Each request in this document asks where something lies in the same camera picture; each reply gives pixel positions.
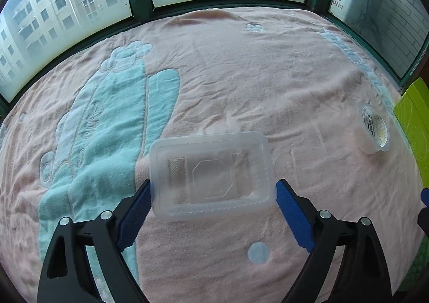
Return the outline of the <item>clear rectangular plastic tray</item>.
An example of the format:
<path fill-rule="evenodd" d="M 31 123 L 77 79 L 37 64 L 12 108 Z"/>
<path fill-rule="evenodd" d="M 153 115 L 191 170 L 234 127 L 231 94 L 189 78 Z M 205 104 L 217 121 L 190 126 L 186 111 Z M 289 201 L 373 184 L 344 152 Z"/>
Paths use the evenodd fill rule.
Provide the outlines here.
<path fill-rule="evenodd" d="M 163 138 L 148 157 L 152 209 L 159 219 L 218 217 L 276 202 L 271 150 L 259 132 Z"/>

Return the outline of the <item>lime green cardboard box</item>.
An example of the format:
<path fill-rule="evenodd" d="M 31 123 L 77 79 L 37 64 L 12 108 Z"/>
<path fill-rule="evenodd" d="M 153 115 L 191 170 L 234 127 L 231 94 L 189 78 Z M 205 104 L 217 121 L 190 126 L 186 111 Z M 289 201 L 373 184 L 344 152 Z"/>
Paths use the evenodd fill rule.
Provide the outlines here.
<path fill-rule="evenodd" d="M 428 96 L 428 86 L 421 78 L 418 78 L 393 108 L 412 148 L 423 187 L 428 187 Z"/>

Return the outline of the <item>small clear sauce cup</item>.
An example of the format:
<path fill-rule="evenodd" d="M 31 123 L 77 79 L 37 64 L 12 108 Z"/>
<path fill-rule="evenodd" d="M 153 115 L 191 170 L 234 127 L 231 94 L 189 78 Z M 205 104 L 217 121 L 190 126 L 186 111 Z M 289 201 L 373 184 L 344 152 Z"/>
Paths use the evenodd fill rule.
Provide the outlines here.
<path fill-rule="evenodd" d="M 369 104 L 359 103 L 353 128 L 355 143 L 366 154 L 390 150 L 390 132 L 385 119 Z"/>

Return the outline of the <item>green mesh waste basket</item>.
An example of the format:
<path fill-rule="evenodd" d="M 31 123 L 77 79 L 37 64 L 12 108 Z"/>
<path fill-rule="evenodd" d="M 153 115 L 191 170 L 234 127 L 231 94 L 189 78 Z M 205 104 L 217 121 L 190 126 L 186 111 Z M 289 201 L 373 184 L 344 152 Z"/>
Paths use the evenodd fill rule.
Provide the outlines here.
<path fill-rule="evenodd" d="M 407 272 L 405 278 L 403 279 L 399 291 L 408 291 L 414 287 L 417 283 L 421 274 L 428 264 L 429 259 L 429 239 L 428 236 L 425 236 L 421 242 L 420 248 L 417 252 L 415 259 L 412 262 L 412 266 Z"/>

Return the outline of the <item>pink patterned bed blanket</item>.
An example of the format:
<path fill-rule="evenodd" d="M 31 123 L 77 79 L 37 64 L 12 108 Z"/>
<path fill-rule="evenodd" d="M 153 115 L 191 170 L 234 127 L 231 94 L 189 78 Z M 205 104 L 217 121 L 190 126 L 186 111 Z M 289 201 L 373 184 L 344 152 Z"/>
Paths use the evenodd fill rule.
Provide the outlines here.
<path fill-rule="evenodd" d="M 133 194 L 155 140 L 260 132 L 277 180 L 341 220 L 372 220 L 397 290 L 423 239 L 423 183 L 393 115 L 400 97 L 305 10 L 200 10 L 107 38 L 35 82 L 1 125 L 1 266 L 35 302 L 58 221 L 91 220 Z M 361 102 L 385 119 L 387 152 L 355 143 Z"/>

